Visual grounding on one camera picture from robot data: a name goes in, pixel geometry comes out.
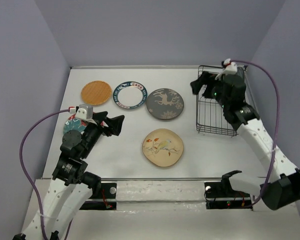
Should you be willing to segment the grey deer plate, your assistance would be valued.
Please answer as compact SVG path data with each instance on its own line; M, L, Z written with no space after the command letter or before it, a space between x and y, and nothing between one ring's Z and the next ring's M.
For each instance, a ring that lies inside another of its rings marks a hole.
M148 112L156 119L170 121L177 118L184 110L182 96L170 88L154 90L145 102Z

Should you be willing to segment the white plate teal rim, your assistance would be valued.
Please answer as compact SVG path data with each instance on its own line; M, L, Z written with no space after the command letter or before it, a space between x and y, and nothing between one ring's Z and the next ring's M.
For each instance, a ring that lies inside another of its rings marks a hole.
M125 110L134 110L141 107L147 100L148 92L144 85L135 81L126 81L119 84L113 91L114 103Z

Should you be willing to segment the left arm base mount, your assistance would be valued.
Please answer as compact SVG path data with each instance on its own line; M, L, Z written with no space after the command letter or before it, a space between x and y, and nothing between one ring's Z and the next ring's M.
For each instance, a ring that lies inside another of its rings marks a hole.
M84 202L82 211L114 211L117 209L117 183L102 182L100 190Z

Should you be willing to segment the dark blue glazed plate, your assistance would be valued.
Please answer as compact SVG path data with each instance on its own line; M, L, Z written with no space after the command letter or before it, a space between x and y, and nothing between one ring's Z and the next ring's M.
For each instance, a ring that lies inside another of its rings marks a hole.
M237 67L237 72L235 74L236 76L239 76L243 80L245 80L245 68L242 66Z

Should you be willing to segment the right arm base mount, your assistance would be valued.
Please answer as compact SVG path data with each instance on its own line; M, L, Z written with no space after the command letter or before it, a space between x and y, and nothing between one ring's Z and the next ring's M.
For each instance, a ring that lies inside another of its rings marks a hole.
M237 209L252 204L251 196L248 193L226 190L220 181L205 182L204 187L207 210Z

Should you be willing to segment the orange woven round plate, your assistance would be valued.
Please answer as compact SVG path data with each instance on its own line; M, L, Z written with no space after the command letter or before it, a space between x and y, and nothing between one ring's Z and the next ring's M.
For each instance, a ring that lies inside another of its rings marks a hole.
M82 88L80 95L85 104L99 106L110 99L112 88L107 82L96 80L87 83Z

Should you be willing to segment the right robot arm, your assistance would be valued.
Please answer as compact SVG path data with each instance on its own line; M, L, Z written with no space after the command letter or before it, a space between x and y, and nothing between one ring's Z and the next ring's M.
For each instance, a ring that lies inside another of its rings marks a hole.
M244 79L237 74L203 71L190 86L194 95L204 89L202 96L220 105L225 120L250 146L267 172L265 180L240 170L225 173L221 178L221 192L225 196L236 192L257 196L273 211L299 201L300 169L285 156L267 132L258 112L246 102Z

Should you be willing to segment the beige bird plate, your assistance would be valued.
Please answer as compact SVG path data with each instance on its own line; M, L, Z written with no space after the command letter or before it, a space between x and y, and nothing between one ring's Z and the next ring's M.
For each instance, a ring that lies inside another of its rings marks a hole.
M152 164L168 168L176 164L183 155L184 143L173 131L159 128L145 137L142 152Z

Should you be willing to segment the red teal floral plate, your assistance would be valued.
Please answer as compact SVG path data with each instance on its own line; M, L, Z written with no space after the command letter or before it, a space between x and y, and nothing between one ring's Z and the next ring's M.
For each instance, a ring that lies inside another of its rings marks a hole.
M96 124L96 121L93 118L88 120L82 120L77 118L76 115L73 114L66 120L63 126L62 142L65 143L67 141L65 135L67 134L67 132L72 130L78 131L81 134L81 139L86 140L87 137L84 136L84 134L85 134L85 129L89 124Z

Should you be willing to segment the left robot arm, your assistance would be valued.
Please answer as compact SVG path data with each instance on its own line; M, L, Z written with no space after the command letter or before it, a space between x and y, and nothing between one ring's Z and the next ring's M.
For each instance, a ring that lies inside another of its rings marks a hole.
M61 113L70 113L85 122L83 131L67 131L62 137L60 156L52 173L49 188L44 197L28 174L24 160L23 148L28 135L41 122L52 117L49 114L36 122L24 135L19 147L21 168L31 184L38 201L38 210L30 224L13 238L15 240L61 240L67 239L73 218L82 205L100 194L102 179L88 172L88 157L100 136L119 136L124 115L109 118L107 111L93 112L87 105L71 106Z

